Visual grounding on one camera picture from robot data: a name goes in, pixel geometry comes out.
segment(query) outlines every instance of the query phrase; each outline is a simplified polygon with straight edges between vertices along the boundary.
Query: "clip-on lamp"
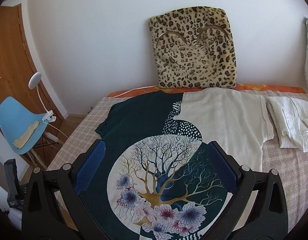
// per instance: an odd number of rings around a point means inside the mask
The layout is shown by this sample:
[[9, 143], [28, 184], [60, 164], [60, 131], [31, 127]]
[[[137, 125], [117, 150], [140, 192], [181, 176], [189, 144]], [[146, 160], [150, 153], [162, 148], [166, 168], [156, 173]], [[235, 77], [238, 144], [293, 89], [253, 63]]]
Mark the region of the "clip-on lamp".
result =
[[36, 90], [37, 90], [37, 94], [39, 96], [39, 99], [44, 107], [44, 109], [46, 110], [46, 114], [43, 116], [42, 118], [42, 121], [44, 122], [45, 120], [48, 120], [48, 122], [54, 122], [56, 120], [56, 116], [53, 116], [53, 111], [50, 110], [48, 111], [45, 107], [45, 105], [43, 104], [43, 101], [40, 97], [40, 93], [39, 93], [39, 87], [38, 87], [38, 84], [39, 82], [41, 81], [41, 78], [42, 78], [42, 74], [40, 72], [36, 72], [31, 78], [30, 78], [30, 81], [29, 81], [29, 89], [34, 89], [36, 87]]

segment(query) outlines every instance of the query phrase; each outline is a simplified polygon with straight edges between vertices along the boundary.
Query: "checkered bedspread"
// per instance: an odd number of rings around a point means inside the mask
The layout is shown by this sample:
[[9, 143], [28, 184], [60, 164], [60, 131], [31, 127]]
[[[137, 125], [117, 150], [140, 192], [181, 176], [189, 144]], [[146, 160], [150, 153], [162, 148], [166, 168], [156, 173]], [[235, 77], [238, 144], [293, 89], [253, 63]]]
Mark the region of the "checkered bedspread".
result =
[[[244, 92], [262, 96], [293, 97], [308, 101], [308, 94], [270, 90], [245, 90]], [[100, 138], [94, 130], [107, 118], [110, 108], [126, 99], [128, 98], [103, 98], [68, 138], [48, 170], [59, 169], [64, 163], [73, 163], [79, 154], [86, 152], [91, 144]], [[289, 230], [291, 230], [308, 208], [308, 152], [303, 153], [299, 149], [280, 149], [275, 129], [274, 134], [274, 139], [263, 144], [262, 168], [263, 172], [275, 168], [280, 173], [287, 201]], [[59, 192], [56, 192], [56, 197], [65, 207]]]

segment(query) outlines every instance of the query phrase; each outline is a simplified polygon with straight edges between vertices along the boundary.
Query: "blue gripper pad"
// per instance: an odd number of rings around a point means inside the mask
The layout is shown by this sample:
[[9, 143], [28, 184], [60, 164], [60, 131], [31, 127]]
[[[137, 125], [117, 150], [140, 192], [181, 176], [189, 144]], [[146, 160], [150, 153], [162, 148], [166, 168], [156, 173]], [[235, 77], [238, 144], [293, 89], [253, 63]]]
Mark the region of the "blue gripper pad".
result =
[[227, 192], [237, 192], [237, 177], [228, 162], [212, 144], [208, 144], [208, 158]]
[[104, 155], [105, 143], [100, 141], [76, 173], [74, 189], [77, 195], [87, 189]]

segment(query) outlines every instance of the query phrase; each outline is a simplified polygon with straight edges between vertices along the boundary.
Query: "leopard print cushion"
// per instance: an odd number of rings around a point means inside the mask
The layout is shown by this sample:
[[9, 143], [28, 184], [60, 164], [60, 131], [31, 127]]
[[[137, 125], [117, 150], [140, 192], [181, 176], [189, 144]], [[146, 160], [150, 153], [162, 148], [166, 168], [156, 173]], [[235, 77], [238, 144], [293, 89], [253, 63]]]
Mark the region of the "leopard print cushion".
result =
[[149, 20], [158, 86], [207, 88], [236, 86], [233, 35], [222, 9], [197, 6]]

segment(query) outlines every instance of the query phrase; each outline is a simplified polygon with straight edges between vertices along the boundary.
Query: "orange floral fabric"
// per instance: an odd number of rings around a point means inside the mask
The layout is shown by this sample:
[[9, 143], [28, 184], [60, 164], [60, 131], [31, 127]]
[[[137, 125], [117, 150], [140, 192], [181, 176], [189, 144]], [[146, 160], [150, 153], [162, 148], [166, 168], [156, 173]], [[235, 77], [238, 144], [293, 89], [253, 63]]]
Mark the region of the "orange floral fabric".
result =
[[[242, 90], [257, 90], [257, 91], [279, 91], [279, 92], [291, 92], [291, 93], [301, 93], [306, 94], [306, 92], [299, 87], [288, 87], [288, 86], [275, 86], [275, 85], [261, 85], [261, 84], [237, 84], [236, 87], [233, 88], [237, 91]], [[150, 87], [150, 88], [140, 88], [140, 89], [133, 89], [132, 91], [123, 90], [112, 92], [107, 95], [108, 98], [110, 97], [117, 97], [117, 98], [126, 98], [126, 97], [136, 97], [142, 94], [156, 92], [162, 90], [166, 93], [186, 93], [186, 92], [197, 92], [203, 90], [202, 88], [164, 88], [160, 89], [158, 86]]]

